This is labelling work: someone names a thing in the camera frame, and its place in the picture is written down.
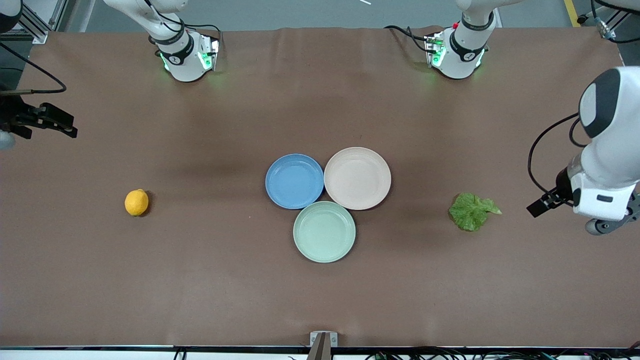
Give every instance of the yellow floor tape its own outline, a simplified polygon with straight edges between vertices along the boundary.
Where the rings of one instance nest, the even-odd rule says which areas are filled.
[[[575,12],[573,0],[564,0],[564,7],[566,8],[566,13],[569,14],[571,25],[573,25],[574,28],[579,28],[580,24],[578,24],[578,13]]]

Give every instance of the plate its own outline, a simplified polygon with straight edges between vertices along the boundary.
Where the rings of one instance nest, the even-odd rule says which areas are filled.
[[[326,164],[324,186],[333,201],[347,209],[371,209],[389,193],[391,170],[377,152],[350,147]]]
[[[331,201],[319,201],[300,211],[293,225],[298,250],[316,263],[333,263],[351,250],[356,224],[347,209]]]
[[[322,168],[307,155],[285,155],[269,167],[265,185],[267,194],[279,206],[302,209],[322,194]]]

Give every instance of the plate rim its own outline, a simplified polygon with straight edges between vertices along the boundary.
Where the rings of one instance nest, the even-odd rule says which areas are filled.
[[[348,222],[349,222],[349,225],[348,225],[348,226],[349,226],[349,228],[350,228],[350,229],[353,229],[353,238],[349,237],[349,247],[348,247],[348,248],[346,249],[346,251],[345,251],[343,254],[341,254],[337,259],[329,260],[329,261],[324,261],[324,260],[323,260],[323,261],[319,261],[319,260],[317,260],[317,259],[312,259],[312,258],[310,258],[310,257],[309,257],[309,255],[308,255],[308,254],[306,254],[305,252],[303,252],[303,251],[300,249],[300,246],[298,245],[298,239],[296,239],[296,229],[299,229],[299,228],[300,228],[300,222],[302,221],[302,220],[299,220],[299,219],[302,219],[302,218],[303,218],[303,216],[304,216],[304,214],[305,214],[305,210],[307,210],[308,208],[310,208],[311,206],[314,206],[314,205],[316,205],[316,204],[322,204],[322,205],[329,204],[329,205],[331,205],[332,207],[334,207],[334,206],[338,206],[339,208],[341,208],[342,210],[344,210],[344,212],[348,215]],[[344,258],[345,256],[347,256],[347,254],[349,254],[349,252],[351,251],[351,249],[353,249],[353,245],[355,245],[355,242],[356,242],[355,240],[356,240],[357,233],[358,233],[358,229],[356,228],[355,220],[353,220],[353,216],[351,215],[351,213],[349,212],[349,210],[348,210],[348,209],[346,209],[344,206],[342,206],[342,205],[338,204],[337,202],[334,202],[334,201],[326,201],[326,200],[316,201],[316,202],[314,202],[313,204],[311,204],[311,205],[307,206],[306,208],[302,209],[302,211],[300,211],[300,213],[298,214],[298,216],[296,216],[296,220],[295,220],[295,221],[294,221],[294,223],[293,223],[293,231],[292,231],[292,235],[293,235],[293,242],[294,242],[294,244],[296,245],[296,248],[298,249],[298,252],[299,252],[300,254],[302,254],[302,256],[304,256],[305,258],[307,258],[307,259],[309,259],[309,260],[311,260],[311,261],[313,261],[313,262],[315,262],[315,263],[320,263],[320,264],[334,263],[334,262],[336,262],[336,261],[338,261],[338,260],[340,260],[340,259]]]
[[[320,170],[320,174],[322,175],[322,176],[321,176],[321,177],[322,177],[322,186],[320,187],[320,191],[319,191],[319,193],[318,193],[318,196],[317,196],[317,197],[315,197],[315,198],[312,200],[311,204],[313,204],[317,199],[319,199],[319,198],[320,198],[320,196],[322,196],[322,191],[324,190],[324,169],[322,168],[322,166],[320,165],[320,163],[318,163],[318,162],[316,161],[316,159],[312,158],[312,157],[311,157],[311,156],[309,156],[309,155],[306,155],[306,154],[300,154],[300,153],[298,153],[298,152],[293,152],[293,153],[291,153],[291,154],[283,155],[283,156],[279,157],[278,159],[276,159],[274,162],[272,162],[271,166],[269,166],[269,169],[267,169],[267,174],[264,176],[264,188],[265,188],[265,190],[267,191],[267,196],[269,197],[269,199],[271,199],[271,201],[272,201],[274,204],[276,204],[277,206],[280,206],[281,208],[284,208],[284,209],[287,209],[287,210],[299,210],[299,209],[304,209],[304,208],[306,208],[307,206],[309,206],[309,205],[311,205],[311,204],[302,205],[302,207],[301,207],[301,208],[298,208],[298,207],[292,208],[292,207],[290,207],[290,206],[284,206],[283,204],[281,204],[281,203],[277,202],[277,201],[274,199],[273,193],[269,190],[269,175],[271,175],[271,174],[272,174],[273,167],[276,165],[276,163],[278,163],[278,161],[280,161],[280,160],[282,160],[282,159],[284,159],[284,158],[288,158],[288,157],[290,157],[290,156],[301,156],[301,157],[303,157],[303,158],[306,158],[307,160],[310,160],[310,161],[312,162],[312,164],[311,164],[311,165],[313,165],[313,167],[318,168],[318,169]]]
[[[389,175],[389,186],[388,186],[388,189],[387,189],[387,190],[386,190],[386,192],[385,192],[385,195],[384,195],[384,196],[383,196],[383,197],[382,197],[378,202],[376,202],[375,204],[373,204],[373,205],[371,205],[371,206],[366,206],[366,207],[364,207],[364,208],[362,208],[362,207],[354,208],[354,207],[346,206],[346,205],[345,205],[345,204],[343,204],[341,201],[338,201],[338,200],[336,200],[336,199],[335,199],[335,197],[332,195],[331,190],[329,190],[329,186],[327,186],[327,184],[328,184],[328,181],[327,181],[327,179],[328,179],[327,173],[328,173],[328,172],[327,172],[327,170],[329,169],[329,166],[330,166],[331,162],[332,162],[332,161],[336,161],[336,160],[334,160],[334,159],[336,158],[336,156],[340,155],[342,152],[346,152],[346,151],[353,151],[353,150],[365,151],[365,152],[369,152],[369,153],[373,153],[373,154],[375,154],[377,157],[379,157],[380,159],[382,159],[382,162],[383,162],[383,164],[385,165],[385,168],[383,169],[383,171],[384,171],[384,173],[386,173],[386,174],[388,174],[388,175]],[[340,150],[340,151],[336,152],[336,153],[335,153],[335,154],[334,154],[334,155],[329,159],[329,161],[327,161],[326,166],[324,167],[324,188],[326,189],[326,193],[329,195],[329,197],[331,197],[331,199],[332,199],[333,201],[335,201],[335,203],[336,203],[336,204],[338,204],[338,205],[342,206],[343,208],[350,209],[350,210],[357,210],[357,211],[360,211],[360,210],[367,210],[367,209],[371,209],[371,208],[376,207],[378,204],[380,204],[381,202],[383,202],[383,201],[387,198],[387,196],[389,195],[389,191],[391,191],[391,183],[392,183],[392,181],[393,181],[393,178],[392,178],[392,174],[391,174],[391,168],[389,167],[389,164],[387,163],[387,161],[384,159],[384,157],[383,157],[382,155],[378,154],[378,152],[376,152],[376,151],[374,151],[374,150],[372,150],[372,149],[369,149],[369,148],[367,148],[367,147],[362,147],[362,146],[352,146],[352,147],[347,147],[347,148],[345,148],[345,149],[342,149],[342,150]]]

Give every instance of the blue plate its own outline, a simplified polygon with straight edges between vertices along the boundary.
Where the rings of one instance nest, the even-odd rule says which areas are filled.
[[[324,175],[316,160],[302,154],[277,159],[267,171],[267,194],[285,209],[306,208],[324,188]]]

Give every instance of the white plate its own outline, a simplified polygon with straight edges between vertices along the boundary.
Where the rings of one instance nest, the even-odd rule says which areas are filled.
[[[349,147],[326,164],[324,187],[333,201],[347,209],[370,209],[389,193],[391,170],[377,152]]]

